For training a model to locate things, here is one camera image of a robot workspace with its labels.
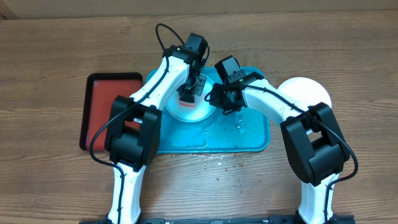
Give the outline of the light blue plate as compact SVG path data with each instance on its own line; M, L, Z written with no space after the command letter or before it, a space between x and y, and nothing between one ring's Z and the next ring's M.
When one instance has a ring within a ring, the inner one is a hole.
M206 119L214 112L215 107L205 101L205 95L211 91L214 81L204 74L201 74L198 80L201 82L205 80L205 83L201 94L193 95L194 103L187 103L180 100L180 95L177 92L167 102L165 108L174 118L194 123Z

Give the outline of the white plate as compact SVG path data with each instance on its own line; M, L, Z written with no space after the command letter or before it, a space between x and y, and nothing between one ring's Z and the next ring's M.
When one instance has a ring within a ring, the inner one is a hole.
M326 88L310 78L290 78L284 81L277 89L302 103L316 105L323 102L332 108L331 97Z

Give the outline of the green and orange sponge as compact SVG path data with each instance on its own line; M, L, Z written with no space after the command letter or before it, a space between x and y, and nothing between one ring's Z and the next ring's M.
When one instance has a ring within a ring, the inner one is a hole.
M195 96L194 95L183 95L179 98L179 105L189 108L195 107Z

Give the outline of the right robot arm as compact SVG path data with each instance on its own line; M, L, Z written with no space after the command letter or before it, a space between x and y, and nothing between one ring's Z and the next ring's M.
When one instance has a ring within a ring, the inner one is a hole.
M302 182L298 222L332 222L333 187L350 153L328 104L299 101L266 79L216 83L205 101L224 115L245 107L279 125L289 164Z

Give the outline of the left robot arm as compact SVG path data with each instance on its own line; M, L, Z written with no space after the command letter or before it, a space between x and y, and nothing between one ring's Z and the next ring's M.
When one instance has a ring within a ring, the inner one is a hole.
M114 192L106 223L138 223L140 194L147 166L160 143L162 110L179 89L194 87L206 64L209 47L171 46L146 84L112 104L105 148L114 171Z

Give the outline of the teal plastic tray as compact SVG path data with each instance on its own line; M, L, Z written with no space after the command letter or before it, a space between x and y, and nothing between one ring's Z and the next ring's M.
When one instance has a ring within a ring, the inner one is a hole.
M215 83L221 78L215 68L202 74ZM271 140L269 120L262 113L241 108L229 115L215 108L204 120L188 123L174 118L164 107L159 154L254 152L265 149Z

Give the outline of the black red-lined tray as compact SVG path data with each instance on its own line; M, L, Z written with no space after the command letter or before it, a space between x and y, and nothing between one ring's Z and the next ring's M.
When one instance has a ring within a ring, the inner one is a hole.
M129 97L141 87L142 75L137 72L92 73L88 76L79 142L82 150L89 149L95 132L109 120L116 97Z

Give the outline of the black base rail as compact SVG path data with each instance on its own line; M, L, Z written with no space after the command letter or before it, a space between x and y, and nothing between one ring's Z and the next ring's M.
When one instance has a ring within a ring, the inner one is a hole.
M80 224L110 224L109 219L79 222ZM179 219L165 220L163 218L139 218L139 224L296 224L299 215L271 215L267 218L229 218L229 219ZM354 216L333 215L329 222L331 224L355 224Z

